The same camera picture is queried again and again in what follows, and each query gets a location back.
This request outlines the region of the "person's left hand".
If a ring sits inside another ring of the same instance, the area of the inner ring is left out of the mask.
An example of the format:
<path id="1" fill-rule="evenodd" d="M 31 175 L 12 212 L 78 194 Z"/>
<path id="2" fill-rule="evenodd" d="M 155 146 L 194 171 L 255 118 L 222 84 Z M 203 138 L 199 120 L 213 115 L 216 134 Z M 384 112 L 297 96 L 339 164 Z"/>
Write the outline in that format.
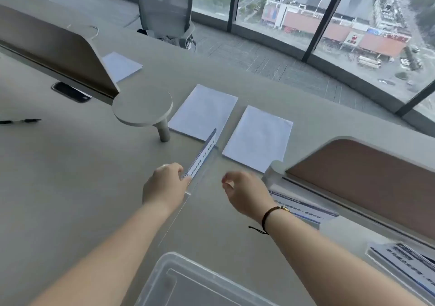
<path id="1" fill-rule="evenodd" d="M 156 168 L 143 187 L 144 207 L 169 217 L 182 203 L 187 189 L 178 189 L 178 172 L 183 167 L 174 162 Z"/>

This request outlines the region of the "person's right hand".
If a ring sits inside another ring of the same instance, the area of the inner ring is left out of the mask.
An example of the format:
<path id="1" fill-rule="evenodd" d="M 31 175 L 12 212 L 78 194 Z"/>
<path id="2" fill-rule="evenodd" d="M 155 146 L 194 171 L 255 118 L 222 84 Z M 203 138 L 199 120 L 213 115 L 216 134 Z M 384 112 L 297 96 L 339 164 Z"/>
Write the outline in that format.
<path id="1" fill-rule="evenodd" d="M 276 205 L 263 181 L 251 172 L 229 171 L 222 180 L 234 181 L 235 192 L 227 194 L 228 200 L 239 213 L 257 223 Z"/>

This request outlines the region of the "clear acrylic sign holder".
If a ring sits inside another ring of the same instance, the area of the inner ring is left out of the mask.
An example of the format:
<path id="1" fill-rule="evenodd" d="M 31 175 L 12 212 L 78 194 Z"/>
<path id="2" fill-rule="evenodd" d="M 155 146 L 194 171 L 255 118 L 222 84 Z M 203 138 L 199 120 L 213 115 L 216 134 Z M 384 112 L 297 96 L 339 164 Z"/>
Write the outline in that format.
<path id="1" fill-rule="evenodd" d="M 184 193 L 180 205 L 158 231 L 153 242 L 156 248 L 160 248 L 170 231 L 175 228 L 178 218 L 191 202 L 192 194 L 197 189 L 199 182 L 204 178 L 216 155 L 219 154 L 219 149 L 216 146 L 216 135 L 217 133 L 214 129 L 206 140 L 203 141 L 184 134 L 172 133 L 171 140 L 162 147 L 165 151 L 163 163 L 170 164 L 177 162 L 181 164 L 183 171 L 179 176 L 181 178 L 189 176 L 191 177 L 191 182 Z"/>

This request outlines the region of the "person's left forearm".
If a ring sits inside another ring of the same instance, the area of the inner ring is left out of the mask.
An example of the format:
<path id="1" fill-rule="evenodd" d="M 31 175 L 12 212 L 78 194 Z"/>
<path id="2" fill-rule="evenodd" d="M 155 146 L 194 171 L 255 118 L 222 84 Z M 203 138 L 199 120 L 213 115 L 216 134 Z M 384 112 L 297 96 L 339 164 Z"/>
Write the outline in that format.
<path id="1" fill-rule="evenodd" d="M 121 306 L 156 233 L 176 208 L 145 203 L 29 306 Z"/>

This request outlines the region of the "person's right forearm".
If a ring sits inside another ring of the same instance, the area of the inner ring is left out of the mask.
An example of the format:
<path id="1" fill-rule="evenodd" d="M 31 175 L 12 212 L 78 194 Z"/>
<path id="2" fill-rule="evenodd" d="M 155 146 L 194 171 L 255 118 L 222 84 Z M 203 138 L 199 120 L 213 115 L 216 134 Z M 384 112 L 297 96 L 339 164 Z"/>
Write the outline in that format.
<path id="1" fill-rule="evenodd" d="M 317 306 L 427 306 L 286 210 L 271 211 L 264 230 Z"/>

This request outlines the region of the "white paper sheet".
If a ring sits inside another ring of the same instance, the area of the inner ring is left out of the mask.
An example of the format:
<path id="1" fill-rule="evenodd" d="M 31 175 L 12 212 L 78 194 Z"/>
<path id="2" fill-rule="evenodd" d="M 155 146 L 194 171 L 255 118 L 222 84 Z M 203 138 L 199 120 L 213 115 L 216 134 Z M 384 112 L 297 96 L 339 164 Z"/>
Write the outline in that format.
<path id="1" fill-rule="evenodd" d="M 111 52 L 103 56 L 102 62 L 112 81 L 115 83 L 122 81 L 143 68 L 142 64 L 122 56 L 117 52 Z"/>
<path id="2" fill-rule="evenodd" d="M 283 161 L 293 122 L 247 106 L 222 155 L 264 173 Z"/>
<path id="3" fill-rule="evenodd" d="M 238 97 L 197 84 L 183 102 L 168 127 L 206 141 L 213 130 L 219 139 Z"/>

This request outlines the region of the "blue and white printed leaflet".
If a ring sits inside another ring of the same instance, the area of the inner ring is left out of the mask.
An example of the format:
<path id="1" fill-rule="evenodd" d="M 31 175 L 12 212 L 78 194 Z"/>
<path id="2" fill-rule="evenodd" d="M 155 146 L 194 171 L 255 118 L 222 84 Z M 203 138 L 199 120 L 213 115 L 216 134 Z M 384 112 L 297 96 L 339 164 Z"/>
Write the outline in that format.
<path id="1" fill-rule="evenodd" d="M 294 199 L 272 190 L 269 190 L 269 194 L 277 204 L 287 208 L 293 215 L 317 230 L 320 230 L 323 223 L 330 222 L 340 216 L 338 213 L 318 207 L 316 204 Z"/>

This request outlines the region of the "clear plastic storage box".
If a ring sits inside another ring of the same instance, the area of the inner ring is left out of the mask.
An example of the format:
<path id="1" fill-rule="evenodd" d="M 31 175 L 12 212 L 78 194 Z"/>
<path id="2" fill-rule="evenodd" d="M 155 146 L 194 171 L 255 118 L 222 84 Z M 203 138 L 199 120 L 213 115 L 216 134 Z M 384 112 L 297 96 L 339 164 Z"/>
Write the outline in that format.
<path id="1" fill-rule="evenodd" d="M 279 306 L 175 252 L 156 262 L 134 306 Z"/>

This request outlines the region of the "brown desk divider panel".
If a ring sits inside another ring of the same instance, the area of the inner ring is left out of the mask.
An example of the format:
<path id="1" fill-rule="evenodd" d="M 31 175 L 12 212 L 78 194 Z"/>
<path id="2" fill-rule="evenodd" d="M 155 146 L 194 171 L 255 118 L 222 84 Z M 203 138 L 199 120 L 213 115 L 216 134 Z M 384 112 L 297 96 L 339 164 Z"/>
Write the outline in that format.
<path id="1" fill-rule="evenodd" d="M 337 137 L 293 166 L 275 160 L 263 182 L 290 182 L 397 236 L 435 249 L 435 166 Z"/>

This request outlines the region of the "black pen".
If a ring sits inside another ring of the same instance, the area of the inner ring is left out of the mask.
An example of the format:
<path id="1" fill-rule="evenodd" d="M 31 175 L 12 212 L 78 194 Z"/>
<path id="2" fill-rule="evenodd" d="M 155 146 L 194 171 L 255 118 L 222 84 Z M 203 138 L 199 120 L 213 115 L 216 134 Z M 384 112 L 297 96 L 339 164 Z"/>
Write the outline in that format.
<path id="1" fill-rule="evenodd" d="M 26 118 L 19 120 L 3 120 L 0 121 L 0 125 L 12 125 L 12 124 L 33 124 L 42 121 L 39 118 Z"/>

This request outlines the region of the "grey mesh office chair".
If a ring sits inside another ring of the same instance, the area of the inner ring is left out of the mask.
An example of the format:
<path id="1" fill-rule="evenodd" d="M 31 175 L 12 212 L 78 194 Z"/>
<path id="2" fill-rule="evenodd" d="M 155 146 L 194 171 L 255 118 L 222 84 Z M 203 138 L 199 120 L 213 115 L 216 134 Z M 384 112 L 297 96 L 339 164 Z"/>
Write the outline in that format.
<path id="1" fill-rule="evenodd" d="M 193 0 L 138 0 L 138 33 L 190 50 L 196 45 L 191 21 Z"/>

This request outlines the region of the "grey desk divider panel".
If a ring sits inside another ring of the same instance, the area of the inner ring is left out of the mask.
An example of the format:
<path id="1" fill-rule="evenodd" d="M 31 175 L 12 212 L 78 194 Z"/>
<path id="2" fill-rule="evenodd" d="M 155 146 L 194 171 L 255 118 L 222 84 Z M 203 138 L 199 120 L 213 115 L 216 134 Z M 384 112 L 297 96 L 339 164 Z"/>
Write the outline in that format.
<path id="1" fill-rule="evenodd" d="M 90 40 L 4 5 L 0 52 L 108 105 L 120 93 Z"/>

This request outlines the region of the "stack of printed leaflets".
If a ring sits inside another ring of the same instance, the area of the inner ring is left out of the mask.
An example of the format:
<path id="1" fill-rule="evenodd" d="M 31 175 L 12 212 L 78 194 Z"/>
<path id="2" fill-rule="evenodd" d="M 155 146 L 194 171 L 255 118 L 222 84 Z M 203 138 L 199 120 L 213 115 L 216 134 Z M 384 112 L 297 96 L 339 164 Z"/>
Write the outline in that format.
<path id="1" fill-rule="evenodd" d="M 403 243 L 368 243 L 365 254 L 403 287 L 435 306 L 435 263 Z"/>

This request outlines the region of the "round grey shelf on post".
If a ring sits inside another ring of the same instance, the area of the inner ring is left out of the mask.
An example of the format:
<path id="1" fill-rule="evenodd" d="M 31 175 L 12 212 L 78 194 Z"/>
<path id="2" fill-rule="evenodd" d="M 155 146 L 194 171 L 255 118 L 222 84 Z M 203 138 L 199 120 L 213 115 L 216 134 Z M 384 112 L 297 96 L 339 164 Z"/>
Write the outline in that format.
<path id="1" fill-rule="evenodd" d="M 160 141 L 170 141 L 167 118 L 173 108 L 171 94 L 159 87 L 124 90 L 112 102 L 112 112 L 118 121 L 131 127 L 153 126 Z"/>

